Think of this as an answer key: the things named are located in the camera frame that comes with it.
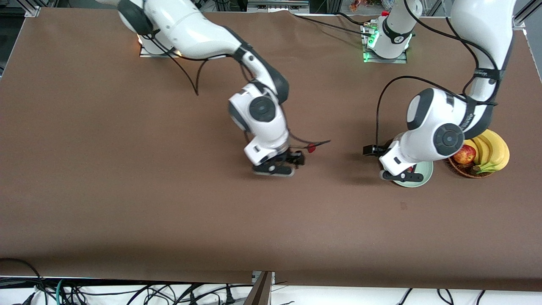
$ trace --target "plate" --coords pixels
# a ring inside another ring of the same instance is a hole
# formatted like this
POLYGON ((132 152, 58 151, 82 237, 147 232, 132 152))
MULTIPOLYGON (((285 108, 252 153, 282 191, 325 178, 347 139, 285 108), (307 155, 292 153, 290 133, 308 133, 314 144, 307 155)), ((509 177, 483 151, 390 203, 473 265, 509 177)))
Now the plate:
POLYGON ((433 175, 433 162, 418 163, 415 172, 423 175, 423 180, 421 182, 400 182, 395 180, 393 180, 393 182, 403 187, 420 187, 431 179, 431 176, 433 175))

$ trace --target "apple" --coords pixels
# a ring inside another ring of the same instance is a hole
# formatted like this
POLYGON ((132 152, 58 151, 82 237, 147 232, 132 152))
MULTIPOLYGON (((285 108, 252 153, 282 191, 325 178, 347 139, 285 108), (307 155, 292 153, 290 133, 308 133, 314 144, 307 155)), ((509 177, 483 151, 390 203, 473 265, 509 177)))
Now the apple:
POLYGON ((474 161, 475 157, 476 149, 466 144, 453 156, 455 162, 459 164, 469 164, 474 161))

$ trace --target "fruit basket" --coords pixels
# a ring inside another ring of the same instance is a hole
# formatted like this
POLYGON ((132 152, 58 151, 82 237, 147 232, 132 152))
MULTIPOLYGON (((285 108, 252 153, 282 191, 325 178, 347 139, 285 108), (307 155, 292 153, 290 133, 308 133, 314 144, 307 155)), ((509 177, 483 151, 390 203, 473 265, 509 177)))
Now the fruit basket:
POLYGON ((453 171, 455 171, 459 175, 461 175, 463 177, 467 177, 467 178, 479 179, 479 178, 485 178, 485 177, 490 176, 490 175, 493 174, 493 173, 476 174, 476 172, 472 170, 473 167, 476 166, 474 163, 459 164, 452 157, 446 159, 446 164, 453 171))

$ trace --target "banana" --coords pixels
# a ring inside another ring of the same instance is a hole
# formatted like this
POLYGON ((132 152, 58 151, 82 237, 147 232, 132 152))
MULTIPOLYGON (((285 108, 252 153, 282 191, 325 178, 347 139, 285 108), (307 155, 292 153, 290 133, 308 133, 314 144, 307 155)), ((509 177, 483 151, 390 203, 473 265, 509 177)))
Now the banana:
POLYGON ((472 140, 465 140, 465 143, 463 145, 468 145, 476 151, 476 156, 474 157, 474 163, 476 163, 476 158, 479 156, 480 152, 478 152, 478 146, 476 146, 476 143, 474 143, 472 140))
POLYGON ((472 140, 478 147, 479 152, 479 154, 474 158, 474 164, 478 166, 486 165, 489 162, 489 157, 491 156, 491 148, 485 141, 482 140, 480 136, 477 136, 472 140))
POLYGON ((510 150, 506 142, 497 133, 489 129, 477 138, 479 138, 478 142, 487 144, 490 149, 487 162, 485 162, 484 158, 481 159, 478 173, 493 173, 502 170, 510 161, 510 150))

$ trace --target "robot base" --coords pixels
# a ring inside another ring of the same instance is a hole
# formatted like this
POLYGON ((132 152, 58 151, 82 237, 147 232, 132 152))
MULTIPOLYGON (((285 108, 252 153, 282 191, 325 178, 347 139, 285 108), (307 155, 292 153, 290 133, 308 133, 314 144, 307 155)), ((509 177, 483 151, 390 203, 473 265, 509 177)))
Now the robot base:
POLYGON ((363 47, 363 62, 379 62, 379 63, 407 63, 407 52, 406 50, 401 53, 397 58, 387 59, 378 56, 375 51, 369 47, 369 43, 372 43, 376 37, 377 31, 376 20, 373 19, 371 22, 365 22, 363 26, 360 26, 362 33, 370 33, 372 37, 362 36, 362 47, 363 47))
POLYGON ((305 165, 305 156, 301 151, 291 152, 287 150, 285 153, 275 156, 258 166, 253 166, 252 170, 256 175, 291 177, 295 173, 295 169, 305 165))

